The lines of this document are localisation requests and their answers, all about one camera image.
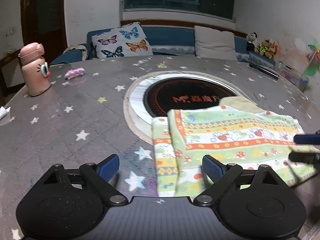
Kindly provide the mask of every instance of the door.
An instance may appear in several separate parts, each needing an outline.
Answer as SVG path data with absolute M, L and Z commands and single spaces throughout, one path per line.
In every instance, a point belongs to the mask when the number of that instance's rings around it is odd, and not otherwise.
M 48 63 L 67 47 L 63 0 L 21 0 L 23 43 L 42 43 Z

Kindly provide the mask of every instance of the pink butterfly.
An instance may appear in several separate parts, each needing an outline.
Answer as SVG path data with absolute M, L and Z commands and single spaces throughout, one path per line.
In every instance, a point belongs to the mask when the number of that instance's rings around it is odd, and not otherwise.
M 109 43 L 114 44 L 117 42 L 116 38 L 117 38 L 117 35 L 113 35 L 110 39 L 107 39 L 105 37 L 105 39 L 98 40 L 98 42 L 100 42 L 102 45 L 108 45 Z

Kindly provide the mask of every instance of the door frame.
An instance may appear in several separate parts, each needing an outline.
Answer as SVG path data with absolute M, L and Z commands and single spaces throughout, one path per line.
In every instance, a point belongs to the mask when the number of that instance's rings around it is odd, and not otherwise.
M 20 0 L 20 7 L 21 7 L 21 28 L 22 28 L 22 37 L 23 37 L 23 44 L 26 46 L 30 43 L 28 41 L 27 36 L 27 24 L 26 24 L 26 14 L 27 14 L 27 6 L 26 6 L 26 0 Z M 67 48 L 67 36 L 66 36 L 66 24 L 65 24 L 65 14 L 64 14 L 64 0 L 61 0 L 61 29 L 62 29 L 62 42 L 63 42 L 63 48 Z

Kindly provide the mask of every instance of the white pillow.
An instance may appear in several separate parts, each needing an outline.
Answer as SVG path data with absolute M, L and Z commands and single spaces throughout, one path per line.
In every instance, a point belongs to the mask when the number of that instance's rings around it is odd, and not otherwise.
M 237 61 L 234 36 L 231 32 L 195 26 L 196 56 Z
M 92 44 L 98 58 L 153 55 L 151 46 L 138 22 L 94 35 Z

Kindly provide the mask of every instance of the purple toy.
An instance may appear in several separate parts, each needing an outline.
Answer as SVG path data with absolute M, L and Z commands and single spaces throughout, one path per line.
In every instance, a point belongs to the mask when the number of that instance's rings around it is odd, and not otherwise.
M 66 80 L 70 80 L 75 77 L 83 76 L 84 75 L 84 68 L 77 68 L 68 70 L 68 72 L 64 75 Z

